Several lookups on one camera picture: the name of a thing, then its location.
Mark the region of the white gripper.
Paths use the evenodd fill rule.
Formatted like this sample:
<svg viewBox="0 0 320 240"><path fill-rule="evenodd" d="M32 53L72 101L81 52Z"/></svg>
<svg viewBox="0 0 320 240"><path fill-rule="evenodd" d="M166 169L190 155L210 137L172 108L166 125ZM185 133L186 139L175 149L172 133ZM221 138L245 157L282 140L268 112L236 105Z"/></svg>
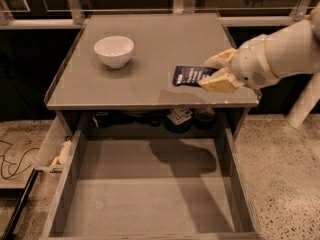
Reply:
<svg viewBox="0 0 320 240"><path fill-rule="evenodd" d="M259 90L280 81L268 62L267 36L264 34L244 42L237 50L230 48L208 58L204 65L219 69L198 81L208 92L233 93L244 84Z"/></svg>

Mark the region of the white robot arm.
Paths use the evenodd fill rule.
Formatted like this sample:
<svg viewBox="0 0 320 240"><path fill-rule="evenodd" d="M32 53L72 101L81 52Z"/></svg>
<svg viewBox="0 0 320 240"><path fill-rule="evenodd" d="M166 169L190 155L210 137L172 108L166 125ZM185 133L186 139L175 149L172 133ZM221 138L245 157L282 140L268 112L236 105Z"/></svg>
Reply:
<svg viewBox="0 0 320 240"><path fill-rule="evenodd" d="M310 74L287 116L291 126L299 127L320 99L320 4L307 18L216 54L205 65L216 70L198 81L209 92L232 93L242 86L260 90L289 76Z"/></svg>

